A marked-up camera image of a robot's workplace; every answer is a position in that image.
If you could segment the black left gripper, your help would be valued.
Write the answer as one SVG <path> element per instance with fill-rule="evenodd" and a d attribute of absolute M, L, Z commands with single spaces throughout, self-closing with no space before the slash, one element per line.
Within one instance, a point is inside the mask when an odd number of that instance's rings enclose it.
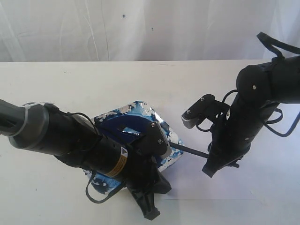
<path fill-rule="evenodd" d="M 166 194 L 172 187 L 152 160 L 155 150 L 147 138 L 137 138 L 130 144 L 119 144 L 111 138 L 98 139 L 93 147 L 93 177 L 99 173 L 120 184 L 107 197 L 93 202 L 104 203 L 127 187 L 145 219 L 152 221 L 158 217 L 160 211 L 155 207 L 154 194 Z"/>

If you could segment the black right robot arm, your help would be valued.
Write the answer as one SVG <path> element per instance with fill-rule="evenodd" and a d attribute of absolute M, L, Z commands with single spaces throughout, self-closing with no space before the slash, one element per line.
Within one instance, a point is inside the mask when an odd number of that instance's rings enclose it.
<path fill-rule="evenodd" d="M 209 177 L 249 151 L 279 104 L 300 102 L 300 58 L 273 58 L 246 66 L 238 73 L 236 88 L 230 116 L 220 116 L 212 130 L 209 157 L 202 168 Z"/>

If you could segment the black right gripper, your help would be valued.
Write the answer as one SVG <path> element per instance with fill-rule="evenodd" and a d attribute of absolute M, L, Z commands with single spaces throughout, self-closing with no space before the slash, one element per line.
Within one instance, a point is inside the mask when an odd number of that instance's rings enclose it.
<path fill-rule="evenodd" d="M 250 149 L 251 142 L 277 108 L 278 103 L 269 103 L 255 108 L 236 96 L 230 116 L 222 121 L 213 133 L 210 154 L 202 171 L 210 178 L 223 167 L 239 168 L 238 161 Z"/>

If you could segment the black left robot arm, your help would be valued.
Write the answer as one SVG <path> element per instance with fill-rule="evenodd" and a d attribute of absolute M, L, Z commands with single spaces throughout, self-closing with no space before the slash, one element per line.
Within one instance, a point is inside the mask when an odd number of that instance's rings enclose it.
<path fill-rule="evenodd" d="M 156 156 L 165 158 L 170 145 L 156 121 L 127 143 L 120 134 L 97 128 L 81 112 L 62 112 L 51 103 L 16 106 L 0 103 L 0 133 L 12 146 L 55 156 L 70 167 L 89 170 L 119 182 L 108 196 L 127 188 L 143 216 L 155 219 L 160 213 L 154 195 L 171 190 L 170 183 L 157 169 Z"/>

